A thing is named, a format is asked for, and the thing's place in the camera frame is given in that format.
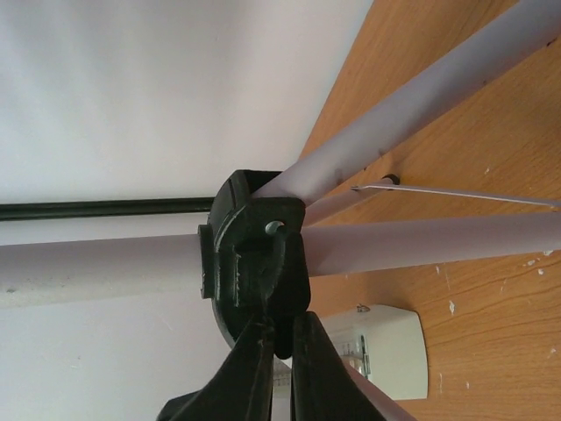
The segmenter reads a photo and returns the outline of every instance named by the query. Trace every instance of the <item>wood grain surface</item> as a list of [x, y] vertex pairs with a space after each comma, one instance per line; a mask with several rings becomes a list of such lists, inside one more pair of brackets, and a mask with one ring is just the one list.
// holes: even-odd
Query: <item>wood grain surface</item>
[[[513, 3], [375, 0], [304, 153]], [[561, 198], [561, 41], [340, 189], [388, 172], [406, 184]], [[329, 224], [529, 211], [543, 209], [384, 192]], [[419, 420], [561, 420], [560, 262], [557, 251], [315, 278], [312, 309], [325, 316], [383, 303], [419, 313], [430, 396], [402, 403]]]

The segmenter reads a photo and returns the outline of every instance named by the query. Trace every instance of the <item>black rod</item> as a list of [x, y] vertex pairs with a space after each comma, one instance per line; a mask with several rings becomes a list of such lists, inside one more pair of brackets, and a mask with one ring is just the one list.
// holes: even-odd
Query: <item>black rod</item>
[[0, 204], [0, 221], [204, 213], [210, 211], [213, 200], [214, 197], [192, 197], [101, 202]]

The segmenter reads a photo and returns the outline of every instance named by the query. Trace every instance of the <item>white pipe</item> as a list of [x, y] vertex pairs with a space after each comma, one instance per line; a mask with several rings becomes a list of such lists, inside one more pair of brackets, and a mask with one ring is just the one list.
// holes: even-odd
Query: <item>white pipe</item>
[[[380, 182], [374, 185], [385, 186], [385, 189], [387, 189], [388, 186], [393, 186], [394, 182], [390, 178], [382, 178]], [[351, 189], [338, 195], [324, 197], [306, 208], [304, 226], [317, 224], [370, 197], [376, 196], [378, 193], [379, 191], [375, 189]]]
[[18, 244], [164, 237], [196, 232], [206, 213], [127, 217], [37, 219], [0, 222], [0, 246]]
[[[368, 191], [369, 189], [387, 190], [387, 184], [382, 182], [377, 182], [375, 184], [368, 184], [366, 186], [356, 186], [352, 188], [352, 190], [357, 192]], [[469, 191], [469, 190], [439, 189], [436, 187], [418, 187], [418, 186], [404, 186], [404, 185], [394, 186], [392, 187], [392, 190], [415, 191], [418, 193], [432, 193], [435, 195], [470, 197], [473, 199], [496, 200], [498, 202], [535, 204], [537, 206], [550, 206], [551, 208], [561, 208], [561, 202], [559, 202], [558, 200], [535, 199], [533, 197], [495, 195], [491, 193], [480, 193], [478, 191]]]
[[561, 249], [561, 213], [445, 218], [302, 230], [310, 276]]
[[255, 193], [312, 204], [561, 33], [561, 1], [522, 0]]
[[197, 235], [0, 246], [0, 309], [202, 284]]

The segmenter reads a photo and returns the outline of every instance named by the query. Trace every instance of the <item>metal rod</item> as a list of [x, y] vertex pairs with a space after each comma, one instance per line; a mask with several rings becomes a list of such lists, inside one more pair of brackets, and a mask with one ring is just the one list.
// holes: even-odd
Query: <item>metal rod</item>
[[[374, 185], [393, 186], [399, 184], [400, 179], [396, 175], [386, 175], [379, 183]], [[349, 209], [352, 206], [364, 202], [366, 199], [376, 196], [379, 191], [375, 189], [351, 189], [338, 195], [324, 197], [306, 208], [304, 226], [315, 225], [329, 217]]]
[[302, 230], [311, 276], [561, 249], [561, 213], [444, 218]]
[[[357, 192], [368, 191], [369, 189], [384, 190], [387, 189], [387, 184], [378, 182], [375, 184], [368, 184], [366, 186], [356, 186], [352, 188], [353, 191], [357, 191]], [[418, 186], [403, 186], [403, 185], [394, 186], [392, 187], [392, 190], [415, 191], [418, 193], [432, 193], [435, 195], [470, 197], [473, 199], [496, 200], [498, 202], [535, 204], [537, 206], [550, 206], [551, 208], [561, 208], [561, 202], [558, 200], [535, 199], [533, 197], [495, 195], [491, 193], [481, 193], [478, 191], [469, 191], [469, 190], [440, 189], [436, 187], [418, 187]]]
[[196, 234], [0, 247], [0, 309], [181, 291], [201, 279]]
[[307, 205], [561, 33], [561, 2], [522, 0], [256, 192]]
[[214, 197], [0, 204], [0, 221], [209, 212]]

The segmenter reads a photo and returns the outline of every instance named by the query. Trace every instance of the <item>black plastic connector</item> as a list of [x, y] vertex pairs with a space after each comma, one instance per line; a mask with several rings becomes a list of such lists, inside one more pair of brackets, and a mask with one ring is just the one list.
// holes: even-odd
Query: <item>black plastic connector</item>
[[294, 316], [309, 306], [309, 277], [300, 230], [305, 204], [252, 194], [276, 172], [236, 171], [218, 191], [209, 222], [199, 226], [202, 297], [211, 298], [230, 346], [256, 315], [275, 323], [275, 353], [292, 354]]

